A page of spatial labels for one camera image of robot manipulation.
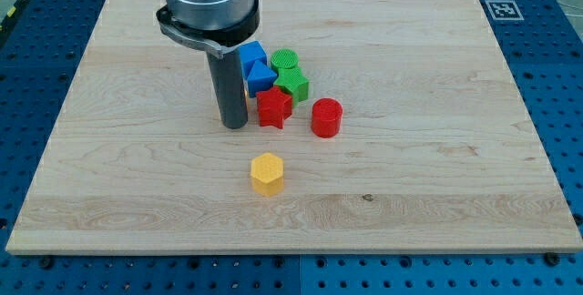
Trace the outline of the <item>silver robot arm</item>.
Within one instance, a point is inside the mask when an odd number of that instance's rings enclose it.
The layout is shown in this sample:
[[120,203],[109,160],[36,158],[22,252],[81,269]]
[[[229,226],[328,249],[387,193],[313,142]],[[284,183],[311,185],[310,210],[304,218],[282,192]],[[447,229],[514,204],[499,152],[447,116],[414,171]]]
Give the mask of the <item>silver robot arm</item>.
[[222,59],[252,36],[260,23],[259,0],[166,0],[156,18],[174,42]]

